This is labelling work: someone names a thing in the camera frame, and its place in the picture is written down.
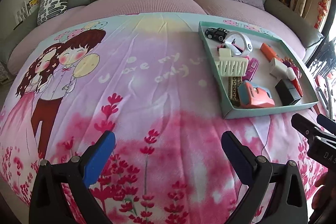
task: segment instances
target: brown pants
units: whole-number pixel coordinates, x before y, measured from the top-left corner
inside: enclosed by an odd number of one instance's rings
[[[63,97],[55,100],[39,99],[31,117],[31,125],[33,126],[34,136],[36,136],[37,129],[42,121],[40,142],[37,148],[40,158],[44,158],[45,153],[47,152],[51,130],[53,129],[62,99]]]

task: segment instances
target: black and white patterned pillow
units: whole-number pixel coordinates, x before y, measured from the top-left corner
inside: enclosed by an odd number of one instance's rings
[[[41,0],[40,10],[37,17],[37,25],[67,10],[68,0]]]

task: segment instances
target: sofa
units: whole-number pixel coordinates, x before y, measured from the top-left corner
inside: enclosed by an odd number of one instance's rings
[[[307,61],[323,35],[277,0],[263,0],[265,11],[233,0],[68,0],[67,12],[37,27],[36,10],[3,42],[0,61],[17,74],[39,42],[67,27],[115,15],[147,12],[209,14],[239,20],[280,36]]]

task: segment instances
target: tray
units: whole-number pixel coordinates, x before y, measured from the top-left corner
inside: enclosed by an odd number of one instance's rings
[[[276,105],[275,107],[243,109],[235,107],[234,105],[231,104],[231,101],[227,95],[228,78],[221,77],[219,75],[215,64],[215,61],[217,61],[219,57],[217,46],[220,45],[220,43],[205,37],[204,32],[208,28],[224,28],[228,31],[237,31],[244,33],[249,37],[253,45],[253,51],[249,56],[251,58],[255,57],[256,59],[259,60],[259,66],[257,71],[255,72],[252,82],[264,86],[265,88],[268,88],[270,90],[272,98]],[[198,33],[204,43],[206,54],[211,65],[212,73],[219,87],[220,107],[224,119],[256,117],[256,116],[264,116],[284,112],[295,112],[298,110],[313,107],[318,102],[315,90],[312,84],[310,83],[309,78],[305,73],[305,70],[301,67],[300,62],[296,60],[295,56],[292,54],[287,45],[281,39],[273,37],[268,34],[264,34],[261,32],[241,27],[231,26],[223,23],[205,22],[205,21],[200,21]],[[278,83],[278,80],[269,74],[269,62],[263,55],[263,53],[260,51],[262,43],[267,43],[268,45],[270,45],[280,58],[283,59],[284,57],[289,57],[293,59],[295,65],[300,69],[302,77],[300,78],[299,82],[303,90],[303,97],[295,105],[291,106],[282,105],[278,93],[275,90],[275,85]]]

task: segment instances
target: sofa seat cushion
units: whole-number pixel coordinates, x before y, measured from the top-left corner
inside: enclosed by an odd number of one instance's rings
[[[19,70],[24,65],[25,61],[28,59],[30,54],[36,49],[38,44],[51,36],[54,33],[57,33],[64,28],[59,26],[70,18],[72,15],[83,9],[85,6],[78,6],[72,9],[67,10],[65,13],[60,14],[56,17],[53,17],[40,26],[37,26],[32,30],[13,50],[11,56],[7,63],[7,68],[10,73],[16,75]]]
[[[117,15],[180,12],[206,14],[193,0],[97,0],[61,25],[63,29],[87,21]]]
[[[271,14],[234,0],[194,0],[208,15],[226,17],[253,24],[281,37],[303,59],[305,48],[296,34]]]

